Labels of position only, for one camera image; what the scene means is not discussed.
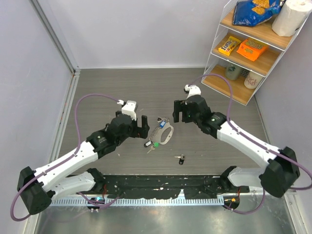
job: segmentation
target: orange candy package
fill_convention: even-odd
[[[268,48],[267,44],[248,38],[240,44],[237,52],[251,61],[256,61]]]

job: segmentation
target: wooden shelf board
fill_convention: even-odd
[[[210,74],[218,74],[225,77],[225,67],[220,65],[216,65]],[[233,99],[242,103],[243,105],[247,105],[249,99],[252,97],[254,90],[247,89],[244,85],[245,78],[243,76],[239,76],[237,80],[229,80],[229,83],[233,89]],[[203,80],[203,83],[208,85],[209,87],[218,90],[219,92],[230,96],[230,89],[228,85],[224,82],[224,80],[215,76],[208,76]]]
[[[258,72],[262,74],[263,76],[266,76],[271,67],[274,65],[275,61],[277,60],[278,56],[280,55],[280,52],[271,50],[270,48],[265,51],[256,61],[251,61],[248,58],[245,58],[244,56],[240,55],[237,50],[239,46],[237,46],[230,54],[230,56],[227,56],[225,54],[222,54],[218,51],[218,48],[221,47],[229,38],[229,36],[233,36],[237,39],[240,39],[243,41],[244,39],[241,37],[238,37],[237,35],[228,33],[221,42],[216,46],[216,48],[213,49],[213,54],[218,55],[224,59],[228,59],[230,61],[233,61],[243,67],[246,67],[248,70],[252,70],[255,72]]]
[[[235,8],[221,21],[221,25],[224,25],[228,28],[232,28],[233,30],[244,33],[250,37],[259,39],[267,44],[274,45],[282,50],[285,50],[289,45],[291,37],[281,37],[276,34],[272,30],[272,23],[274,19],[270,19],[267,22],[264,22],[255,27],[247,27],[247,26],[236,26],[233,25],[233,16],[234,16]]]

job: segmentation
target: white wall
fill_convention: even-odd
[[[0,31],[0,227],[19,234],[9,210],[20,171],[47,163],[70,72],[29,1],[0,1]],[[19,200],[16,216],[26,212]]]
[[[279,147],[289,146],[298,161],[312,170],[312,16],[297,39],[256,94],[269,138]],[[311,179],[301,170],[297,186]],[[299,192],[312,222],[312,190]]]
[[[204,67],[228,0],[49,0],[80,68]]]

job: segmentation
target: key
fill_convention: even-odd
[[[154,150],[154,149],[155,149],[155,147],[154,147],[154,145],[152,145],[152,146],[151,146],[151,149],[149,150],[149,152],[152,151],[152,150]]]

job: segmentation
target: paper towel roll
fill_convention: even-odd
[[[286,0],[272,24],[272,29],[279,36],[290,37],[296,33],[311,11],[312,0]]]

